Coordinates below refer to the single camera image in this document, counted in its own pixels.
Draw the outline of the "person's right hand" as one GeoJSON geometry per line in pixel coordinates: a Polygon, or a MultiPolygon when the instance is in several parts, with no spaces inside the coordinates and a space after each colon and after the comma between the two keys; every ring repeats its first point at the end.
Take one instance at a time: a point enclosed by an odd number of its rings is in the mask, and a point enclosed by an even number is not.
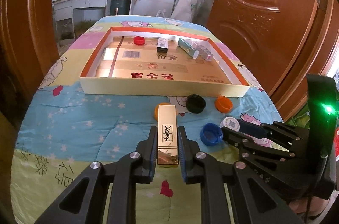
{"type": "MultiPolygon", "coordinates": [[[[322,211],[324,211],[325,207],[329,203],[328,200],[321,199],[319,197],[313,196],[310,199],[310,205],[309,205],[309,211],[308,213],[311,215],[318,215],[322,211]]],[[[294,211],[296,214],[305,213],[307,210],[307,204],[308,204],[308,197],[303,197],[299,200],[294,200],[288,204],[290,209],[294,211]]]]}

